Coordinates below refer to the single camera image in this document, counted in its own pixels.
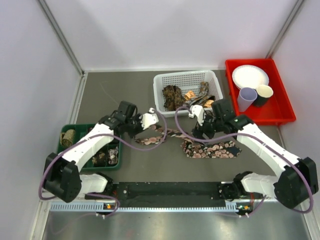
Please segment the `pink floral dark tie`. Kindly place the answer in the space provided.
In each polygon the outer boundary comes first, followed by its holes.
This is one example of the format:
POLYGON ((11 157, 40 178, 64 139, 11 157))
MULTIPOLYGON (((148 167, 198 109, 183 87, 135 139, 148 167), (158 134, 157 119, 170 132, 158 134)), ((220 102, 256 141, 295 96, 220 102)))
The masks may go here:
MULTIPOLYGON (((165 134, 165 129, 159 124, 154 124, 149 127, 150 130, 160 134, 160 136, 137 138, 134 137, 136 143, 141 145, 157 145, 165 134)), ((195 142, 186 137, 177 129, 168 128, 166 138, 178 138, 182 140, 180 147, 188 158, 199 159, 233 159, 240 155, 242 150, 236 146, 232 140, 218 142, 213 144, 204 144, 195 142)))

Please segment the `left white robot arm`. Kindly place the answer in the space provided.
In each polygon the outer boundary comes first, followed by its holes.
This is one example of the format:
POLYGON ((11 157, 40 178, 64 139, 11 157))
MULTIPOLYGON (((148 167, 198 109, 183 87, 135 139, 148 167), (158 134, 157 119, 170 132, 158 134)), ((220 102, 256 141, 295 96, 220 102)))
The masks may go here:
POLYGON ((81 174, 82 168, 98 151, 123 133, 130 137, 143 132, 156 123, 153 110, 140 114, 136 105, 121 101, 118 109, 102 117, 80 141, 72 144, 59 154, 51 153, 45 162, 43 178, 39 186, 39 197, 45 200, 42 190, 66 203, 78 195, 97 193, 109 198, 114 187, 109 179, 100 173, 81 174))

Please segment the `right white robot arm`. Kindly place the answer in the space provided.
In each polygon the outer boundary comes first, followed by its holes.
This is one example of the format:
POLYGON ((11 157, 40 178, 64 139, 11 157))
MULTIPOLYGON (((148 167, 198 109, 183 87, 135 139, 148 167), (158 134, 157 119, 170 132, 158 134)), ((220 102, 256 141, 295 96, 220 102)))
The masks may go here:
POLYGON ((202 142, 223 132, 245 145, 262 159, 274 175, 261 175, 245 171, 236 175, 233 192, 239 198, 259 193, 276 198, 283 206, 294 209, 319 191, 316 163, 309 157, 300 158, 288 152, 264 134, 246 115, 236 115, 229 100, 213 102, 212 113, 201 105, 190 108, 189 117, 197 118, 192 133, 202 142))

